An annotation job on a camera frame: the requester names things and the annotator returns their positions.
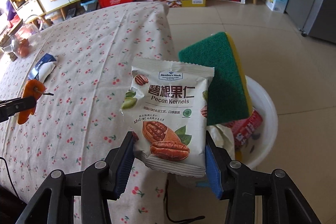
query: pecan kernels package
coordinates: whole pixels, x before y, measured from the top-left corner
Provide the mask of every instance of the pecan kernels package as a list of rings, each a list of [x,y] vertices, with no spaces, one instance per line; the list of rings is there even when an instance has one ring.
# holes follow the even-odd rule
[[[184,176],[205,174],[207,90],[214,68],[134,58],[121,112],[147,167]]]

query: orange carrot toy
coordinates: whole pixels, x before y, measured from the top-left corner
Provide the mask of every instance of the orange carrot toy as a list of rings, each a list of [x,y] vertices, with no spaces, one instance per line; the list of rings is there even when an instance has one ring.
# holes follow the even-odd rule
[[[28,80],[23,89],[22,98],[33,96],[37,101],[40,97],[44,95],[53,95],[52,93],[44,93],[46,90],[45,86],[36,79]],[[36,106],[34,108],[24,110],[19,112],[17,119],[18,124],[24,124],[28,121],[29,115],[34,115]]]

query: green scouring pad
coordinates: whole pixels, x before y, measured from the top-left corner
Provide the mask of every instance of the green scouring pad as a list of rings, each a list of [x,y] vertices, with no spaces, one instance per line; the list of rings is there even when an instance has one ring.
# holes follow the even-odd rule
[[[207,125],[246,119],[252,103],[232,38],[219,32],[178,53],[181,62],[215,68],[208,90]]]

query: metal screw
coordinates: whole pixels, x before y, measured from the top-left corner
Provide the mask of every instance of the metal screw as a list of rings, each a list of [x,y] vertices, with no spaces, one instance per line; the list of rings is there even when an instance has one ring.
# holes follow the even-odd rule
[[[242,164],[237,160],[233,160],[233,161],[230,162],[230,166],[232,168],[238,169],[242,166]]]
[[[53,172],[51,173],[51,177],[52,177],[53,179],[57,179],[57,178],[59,178],[61,175],[62,175],[62,172],[61,172],[60,170],[55,170],[55,171],[53,171]]]
[[[97,161],[94,166],[97,168],[97,169],[102,169],[106,166],[106,162],[103,161],[103,160],[100,160],[100,161]]]
[[[279,178],[283,178],[286,175],[286,172],[281,169],[276,169],[274,173]]]

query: cherry print tablecloth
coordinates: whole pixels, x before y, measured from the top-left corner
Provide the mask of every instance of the cherry print tablecloth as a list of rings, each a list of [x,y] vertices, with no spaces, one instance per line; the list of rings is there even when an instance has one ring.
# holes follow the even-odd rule
[[[167,13],[160,3],[101,9],[41,32],[28,58],[1,60],[0,100],[6,100],[21,95],[45,53],[58,58],[45,82],[55,96],[42,96],[25,124],[18,125],[16,116],[0,124],[0,152],[22,200],[28,202],[52,170],[84,170],[120,146],[130,129],[119,108],[132,81],[133,58],[177,59]],[[13,192],[2,161],[0,171],[0,184]],[[112,222],[163,223],[165,181],[166,174],[135,160],[125,193],[109,203]],[[79,203],[75,197],[75,223],[81,222]]]

